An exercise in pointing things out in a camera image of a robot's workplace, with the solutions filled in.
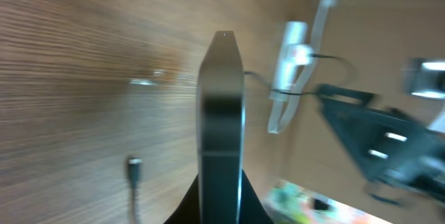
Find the Galaxy smartphone with teal screen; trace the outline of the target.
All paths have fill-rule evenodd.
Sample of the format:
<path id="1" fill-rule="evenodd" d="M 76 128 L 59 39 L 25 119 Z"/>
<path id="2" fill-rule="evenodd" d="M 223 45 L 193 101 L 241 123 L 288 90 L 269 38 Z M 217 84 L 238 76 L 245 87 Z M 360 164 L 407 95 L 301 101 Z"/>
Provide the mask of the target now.
<path id="1" fill-rule="evenodd" d="M 197 81 L 202 223 L 238 223 L 244 142 L 244 70 L 232 31 L 216 31 Z"/>

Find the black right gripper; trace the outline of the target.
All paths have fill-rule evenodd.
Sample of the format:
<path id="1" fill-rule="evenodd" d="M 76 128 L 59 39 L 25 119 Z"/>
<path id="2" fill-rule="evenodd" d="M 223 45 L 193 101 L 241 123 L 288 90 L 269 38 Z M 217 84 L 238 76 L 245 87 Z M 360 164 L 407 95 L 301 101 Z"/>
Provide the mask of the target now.
<path id="1" fill-rule="evenodd" d="M 364 192 L 384 203 L 407 203 L 403 198 L 378 194 L 379 185 L 418 193 L 444 202 L 444 135 L 426 129 L 418 120 L 399 109 L 391 113 L 413 125 L 406 132 L 386 129 L 379 146 L 376 131 L 387 123 L 388 114 L 367 105 L 374 94 L 329 84 L 316 87 L 321 114 L 340 144 L 366 179 Z"/>

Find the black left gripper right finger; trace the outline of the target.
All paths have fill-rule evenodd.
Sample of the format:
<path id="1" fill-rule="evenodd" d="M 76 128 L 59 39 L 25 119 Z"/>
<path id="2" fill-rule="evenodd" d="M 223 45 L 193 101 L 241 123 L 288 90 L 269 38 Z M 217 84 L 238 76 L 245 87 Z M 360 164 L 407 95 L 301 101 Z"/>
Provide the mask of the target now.
<path id="1" fill-rule="evenodd" d="M 247 175 L 242 171 L 240 224 L 274 224 L 255 193 Z"/>

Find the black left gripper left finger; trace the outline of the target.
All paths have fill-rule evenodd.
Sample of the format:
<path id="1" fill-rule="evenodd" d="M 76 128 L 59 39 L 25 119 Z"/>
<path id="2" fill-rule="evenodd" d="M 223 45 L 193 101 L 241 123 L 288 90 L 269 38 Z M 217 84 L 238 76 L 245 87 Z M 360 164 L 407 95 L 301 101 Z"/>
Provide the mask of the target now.
<path id="1" fill-rule="evenodd" d="M 179 206 L 164 224 L 200 224 L 199 182 L 195 177 Z"/>

